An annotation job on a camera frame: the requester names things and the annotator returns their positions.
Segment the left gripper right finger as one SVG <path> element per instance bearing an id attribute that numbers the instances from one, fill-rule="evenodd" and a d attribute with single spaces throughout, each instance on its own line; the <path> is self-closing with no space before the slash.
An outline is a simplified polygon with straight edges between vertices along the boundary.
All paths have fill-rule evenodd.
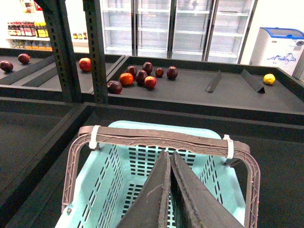
<path id="1" fill-rule="evenodd" d="M 242 228 L 178 152 L 170 156 L 171 203 L 177 228 Z"/>

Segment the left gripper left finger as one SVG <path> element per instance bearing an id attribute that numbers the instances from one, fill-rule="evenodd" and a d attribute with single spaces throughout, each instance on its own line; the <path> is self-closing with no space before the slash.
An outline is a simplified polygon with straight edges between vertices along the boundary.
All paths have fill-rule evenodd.
<path id="1" fill-rule="evenodd" d="M 168 152 L 161 151 L 138 197 L 117 227 L 166 228 L 170 191 L 170 156 Z"/>

